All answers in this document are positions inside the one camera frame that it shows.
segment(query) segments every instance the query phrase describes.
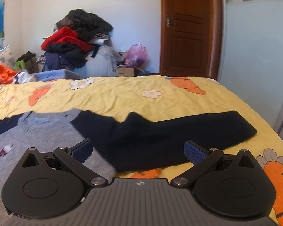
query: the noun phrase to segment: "gray ribbed plate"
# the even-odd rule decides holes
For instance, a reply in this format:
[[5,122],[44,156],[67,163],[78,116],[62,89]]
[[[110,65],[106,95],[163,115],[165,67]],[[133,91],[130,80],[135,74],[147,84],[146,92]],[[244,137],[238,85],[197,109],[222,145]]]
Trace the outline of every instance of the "gray ribbed plate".
[[4,226],[275,226],[268,217],[248,222],[227,221],[202,209],[187,189],[166,179],[115,178],[94,188],[73,211],[48,220],[12,216]]

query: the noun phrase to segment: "cardboard box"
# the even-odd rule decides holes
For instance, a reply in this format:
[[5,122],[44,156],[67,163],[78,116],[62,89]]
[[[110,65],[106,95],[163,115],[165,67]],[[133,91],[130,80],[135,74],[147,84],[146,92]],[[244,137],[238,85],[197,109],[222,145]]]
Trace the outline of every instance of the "cardboard box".
[[134,68],[118,68],[118,76],[134,76]]

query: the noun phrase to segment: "logo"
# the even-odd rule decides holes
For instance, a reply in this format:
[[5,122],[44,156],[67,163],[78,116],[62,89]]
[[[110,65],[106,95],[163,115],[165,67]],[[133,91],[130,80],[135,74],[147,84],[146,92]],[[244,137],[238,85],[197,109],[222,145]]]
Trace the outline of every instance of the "logo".
[[146,183],[140,180],[139,182],[136,182],[136,184],[137,184],[138,186],[143,186],[143,185],[145,185]]

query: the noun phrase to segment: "orange clothing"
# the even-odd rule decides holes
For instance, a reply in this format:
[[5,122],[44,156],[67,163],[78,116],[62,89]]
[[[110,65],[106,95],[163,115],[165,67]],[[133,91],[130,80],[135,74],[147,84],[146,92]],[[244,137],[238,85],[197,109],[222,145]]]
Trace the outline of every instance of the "orange clothing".
[[171,82],[180,88],[186,89],[188,92],[205,95],[205,91],[201,90],[198,85],[187,77],[172,77]]
[[147,178],[159,178],[162,168],[156,168],[148,171],[140,171],[132,175],[131,178],[147,179]]
[[40,88],[37,88],[35,91],[32,92],[32,95],[29,96],[28,102],[30,106],[34,106],[39,99],[44,96],[49,90],[51,89],[50,85],[46,85]]
[[19,71],[13,71],[10,67],[0,63],[0,84],[13,83],[13,79]]

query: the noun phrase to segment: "pile of clothes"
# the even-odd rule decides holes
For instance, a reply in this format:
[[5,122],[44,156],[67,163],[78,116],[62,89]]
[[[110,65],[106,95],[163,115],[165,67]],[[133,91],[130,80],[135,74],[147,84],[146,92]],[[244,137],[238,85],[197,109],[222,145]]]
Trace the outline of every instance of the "pile of clothes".
[[43,71],[83,67],[86,54],[94,51],[95,57],[100,45],[107,44],[113,27],[96,14],[82,9],[71,10],[55,24],[55,32],[48,37],[41,49],[46,51],[46,65]]
[[67,69],[57,69],[39,72],[35,74],[28,73],[27,70],[23,69],[17,73],[13,79],[13,84],[24,84],[28,82],[50,82],[59,79],[67,80],[80,80],[80,76],[73,71]]
[[25,69],[28,71],[28,73],[33,74],[39,72],[39,66],[35,53],[28,51],[26,54],[23,54],[17,59],[17,62],[19,61],[24,61]]

